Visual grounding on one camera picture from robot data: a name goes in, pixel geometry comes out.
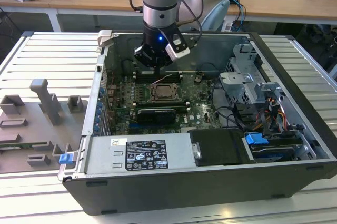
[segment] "warning label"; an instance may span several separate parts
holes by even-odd
[[[166,143],[162,141],[128,141],[126,143],[127,171],[168,169]]]

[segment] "gray plastic part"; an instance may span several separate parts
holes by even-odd
[[[46,144],[36,144],[32,145],[32,147],[36,151],[50,151],[53,150],[54,145],[51,141],[48,141]]]
[[[19,95],[6,95],[1,100],[0,108],[6,115],[19,114],[17,106],[25,105]]]
[[[61,109],[61,105],[57,99],[57,96],[55,94],[50,94],[51,95],[51,98],[52,98],[52,102],[53,102],[53,107],[56,108],[57,111],[59,111]],[[46,111],[43,109],[43,105],[42,104],[38,104],[41,108],[41,111],[43,113],[46,113]]]
[[[51,123],[53,125],[58,125],[60,123],[60,116],[58,115],[58,110],[54,106],[53,100],[47,90],[47,86],[47,79],[34,79],[29,88],[37,94],[43,110],[46,111]]]
[[[83,102],[81,96],[69,96],[68,107],[70,113],[83,112]]]
[[[60,149],[60,147],[57,144],[55,144],[52,156],[55,158],[56,161],[58,161],[60,159],[61,154],[64,154],[64,152]]]
[[[5,119],[0,120],[0,128],[16,128],[27,126],[28,122],[26,119]]]
[[[51,160],[46,154],[30,154],[27,159],[27,163],[34,166],[45,166],[51,164]]]
[[[16,143],[21,140],[21,136],[19,134],[8,134],[8,135],[0,135],[0,144],[3,143]]]

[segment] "blue latch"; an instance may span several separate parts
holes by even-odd
[[[74,154],[61,154],[58,163],[59,164],[73,164]]]
[[[262,137],[261,133],[250,133],[246,137],[247,143],[250,144],[268,144],[269,141]]]

